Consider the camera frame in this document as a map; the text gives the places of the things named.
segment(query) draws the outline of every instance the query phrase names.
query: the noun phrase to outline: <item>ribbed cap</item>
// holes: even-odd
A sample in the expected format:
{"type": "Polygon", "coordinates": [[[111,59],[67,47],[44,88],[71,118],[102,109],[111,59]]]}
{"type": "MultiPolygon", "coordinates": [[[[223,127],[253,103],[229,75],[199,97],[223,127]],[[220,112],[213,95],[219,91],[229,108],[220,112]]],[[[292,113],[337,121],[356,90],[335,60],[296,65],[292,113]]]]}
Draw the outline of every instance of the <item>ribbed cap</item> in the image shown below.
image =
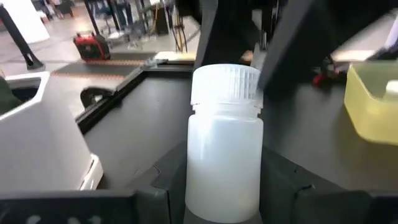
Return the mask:
{"type": "Polygon", "coordinates": [[[257,92],[260,71],[245,65],[206,65],[193,73],[191,105],[231,103],[262,108],[257,92]]]}

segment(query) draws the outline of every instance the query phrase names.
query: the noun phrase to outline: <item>white plastic bottle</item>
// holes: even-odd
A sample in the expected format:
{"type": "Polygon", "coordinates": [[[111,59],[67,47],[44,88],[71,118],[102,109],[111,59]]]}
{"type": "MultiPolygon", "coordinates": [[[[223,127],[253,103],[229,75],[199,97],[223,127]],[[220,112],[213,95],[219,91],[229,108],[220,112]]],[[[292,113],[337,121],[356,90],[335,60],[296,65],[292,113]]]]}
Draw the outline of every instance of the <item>white plastic bottle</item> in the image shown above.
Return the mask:
{"type": "Polygon", "coordinates": [[[239,223],[259,209],[263,123],[260,71],[232,64],[193,73],[185,204],[196,216],[239,223]]]}

